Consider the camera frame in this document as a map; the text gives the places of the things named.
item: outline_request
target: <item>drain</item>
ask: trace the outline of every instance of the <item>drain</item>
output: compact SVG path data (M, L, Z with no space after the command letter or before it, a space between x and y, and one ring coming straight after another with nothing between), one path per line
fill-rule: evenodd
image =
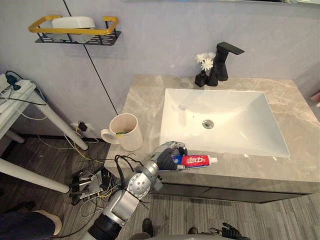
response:
M214 122L211 121L210 119L206 119L206 120L203 120L202 121L202 126L205 128L205 129L212 129L214 127Z

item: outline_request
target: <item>wall seam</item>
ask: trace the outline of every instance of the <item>wall seam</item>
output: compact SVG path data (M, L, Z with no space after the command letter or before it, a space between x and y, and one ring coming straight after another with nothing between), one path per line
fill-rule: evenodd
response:
M64 6L65 6L66 10L67 10L68 13L69 13L69 16L72 17L66 1L65 1L65 0L62 0L62 1L63 1L63 3L64 3ZM109 100L110 100L110 103L111 103L111 105L112 105L112 107L113 107L113 110L115 111L115 114L118 115L118 111L117 111L114 103L113 103L112 100L111 100L111 97L110 97L110 95L109 95L109 93L108 93L108 91L107 91L107 89L106 89L106 86L105 86L104 83L102 82L102 79L101 79L101 77L100 77L100 75L99 75L99 73L98 73L98 70L97 70L97 68L96 68L96 66L95 66L95 64L94 64L94 61L92 60L92 58L91 58L91 56L90 56L90 54L89 54L89 51L88 51L86 45L83 44L83 47L84 47L84 49L85 49L86 54L88 55L88 57L89 57L89 59L90 59L90 62L91 62L91 64L92 64L92 66L93 66L93 69L94 69L97 77L98 77L99 80L100 80L101 85L103 86L103 89L104 89L106 95L108 96L108 98L109 98Z

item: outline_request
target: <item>white sink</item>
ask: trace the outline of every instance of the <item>white sink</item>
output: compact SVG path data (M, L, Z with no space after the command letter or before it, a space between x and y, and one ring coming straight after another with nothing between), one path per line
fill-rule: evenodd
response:
M167 88L159 144L166 141L183 142L191 151L290 156L266 96L258 91Z

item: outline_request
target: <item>toothpaste cap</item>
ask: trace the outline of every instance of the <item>toothpaste cap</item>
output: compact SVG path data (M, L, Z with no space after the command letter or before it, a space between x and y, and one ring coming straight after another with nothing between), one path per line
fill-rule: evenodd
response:
M208 157L209 157L209 164L210 165L218 162L218 159L216 157L210 157L210 156L208 156Z

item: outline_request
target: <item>cup handle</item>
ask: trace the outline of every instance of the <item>cup handle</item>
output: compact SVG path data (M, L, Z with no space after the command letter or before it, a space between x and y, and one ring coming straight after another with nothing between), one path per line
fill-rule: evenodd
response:
M120 144L120 142L116 139L116 136L109 129L101 130L101 138L110 144Z

